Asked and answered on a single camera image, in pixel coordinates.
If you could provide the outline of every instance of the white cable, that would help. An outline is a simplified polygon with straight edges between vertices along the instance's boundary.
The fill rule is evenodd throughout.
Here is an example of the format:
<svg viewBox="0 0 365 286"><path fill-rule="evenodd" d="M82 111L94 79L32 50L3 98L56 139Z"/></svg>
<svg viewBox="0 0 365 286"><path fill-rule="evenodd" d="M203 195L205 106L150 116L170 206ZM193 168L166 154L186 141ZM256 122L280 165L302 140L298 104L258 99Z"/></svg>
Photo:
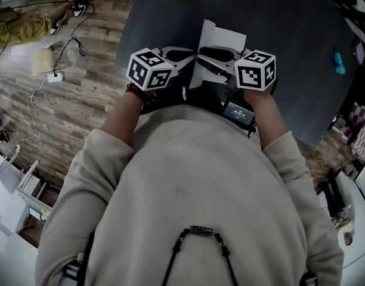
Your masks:
<svg viewBox="0 0 365 286"><path fill-rule="evenodd" d="M33 121L34 121L34 125L35 125L35 135L33 135L33 136L29 137L29 138L26 138L26 139L18 140L18 141L16 142L16 147L17 147L18 142L23 142L23 141L27 141L27 140L30 140L30 139L34 139L36 136L38 136L37 121L35 120L35 118L34 118L34 116L33 116L33 114L32 114L32 111L30 110L30 103L32 103L32 105L33 105L33 107L34 107L34 109L35 109L36 111L40 111L40 110L41 110L41 106L39 106L39 101L38 101L37 97L34 95L34 93L35 93L36 91L41 90L41 89L45 86L45 82L46 82L46 80L47 80L47 77L45 78L44 82L42 83L42 86L41 86L40 88L36 88L36 89L34 89L34 90L33 90L33 94L27 98L27 109L29 110L29 113L30 113L30 115L31 115L31 117L33 118ZM36 105L34 105L33 100L36 100L36 102L37 102L37 107L36 107Z"/></svg>

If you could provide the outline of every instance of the beige sweatshirt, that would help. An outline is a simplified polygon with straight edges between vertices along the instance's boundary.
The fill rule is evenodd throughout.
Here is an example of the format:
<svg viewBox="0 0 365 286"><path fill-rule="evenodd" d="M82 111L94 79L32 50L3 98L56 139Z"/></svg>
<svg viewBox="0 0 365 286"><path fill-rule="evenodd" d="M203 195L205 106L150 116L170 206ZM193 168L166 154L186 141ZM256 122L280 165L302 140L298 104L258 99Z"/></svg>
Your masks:
<svg viewBox="0 0 365 286"><path fill-rule="evenodd" d="M96 228L86 285L161 285L179 234L222 235L239 285L339 285L343 254L289 132L262 152L242 130L182 105L141 117L132 147L94 130L45 225L37 285L57 285ZM188 235L168 285L231 285L213 239Z"/></svg>

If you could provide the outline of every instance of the floor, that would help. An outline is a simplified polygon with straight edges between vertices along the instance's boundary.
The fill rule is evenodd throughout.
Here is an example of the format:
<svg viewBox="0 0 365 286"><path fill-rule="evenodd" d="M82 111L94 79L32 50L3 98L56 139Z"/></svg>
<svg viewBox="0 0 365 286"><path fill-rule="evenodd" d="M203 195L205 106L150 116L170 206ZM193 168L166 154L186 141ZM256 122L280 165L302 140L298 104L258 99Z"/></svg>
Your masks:
<svg viewBox="0 0 365 286"><path fill-rule="evenodd" d="M18 0L14 5L44 1L63 0ZM91 0L95 14L75 34L82 42L86 56L81 57L77 43L72 42L60 63L64 81L53 85L47 83L36 93L41 110L32 109L32 113L38 121L38 136L20 143L22 149L16 163L28 167L39 160L40 175L59 188L87 134L101 126L116 99L124 93L125 72L115 69L114 60L133 1ZM44 4L27 7L24 11L42 14L54 6ZM7 130L12 132L12 141L1 148L4 153L13 152L14 141L35 133L27 111L27 98L44 80L32 76L36 51L51 46L53 59L56 59L81 20L83 18L70 17L57 35L6 49L0 57L0 116ZM351 160L350 149L332 130L315 149L298 143L315 185L324 179L330 167L337 169Z"/></svg>

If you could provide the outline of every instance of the hand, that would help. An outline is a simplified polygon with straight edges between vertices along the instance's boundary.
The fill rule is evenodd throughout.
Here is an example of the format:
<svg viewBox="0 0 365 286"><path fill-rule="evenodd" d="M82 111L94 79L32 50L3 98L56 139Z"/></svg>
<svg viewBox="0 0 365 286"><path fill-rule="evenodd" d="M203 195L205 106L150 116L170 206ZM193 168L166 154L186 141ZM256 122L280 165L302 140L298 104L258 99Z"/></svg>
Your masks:
<svg viewBox="0 0 365 286"><path fill-rule="evenodd" d="M263 105L264 102L272 99L271 95L266 91L245 90L243 99L248 102L253 108L258 105Z"/></svg>

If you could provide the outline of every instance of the dark gray tabletop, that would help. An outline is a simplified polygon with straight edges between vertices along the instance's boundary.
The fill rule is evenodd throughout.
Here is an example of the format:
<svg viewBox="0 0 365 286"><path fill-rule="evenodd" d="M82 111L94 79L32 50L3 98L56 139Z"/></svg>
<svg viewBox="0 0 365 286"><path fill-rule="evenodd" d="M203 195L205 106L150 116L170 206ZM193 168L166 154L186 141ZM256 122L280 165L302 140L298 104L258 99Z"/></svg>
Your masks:
<svg viewBox="0 0 365 286"><path fill-rule="evenodd" d="M314 146L342 104L357 68L353 32L329 0L136 0L116 64L140 49L197 49L204 19L247 35L246 47L277 57L274 98L296 138ZM333 53L347 69L335 72Z"/></svg>

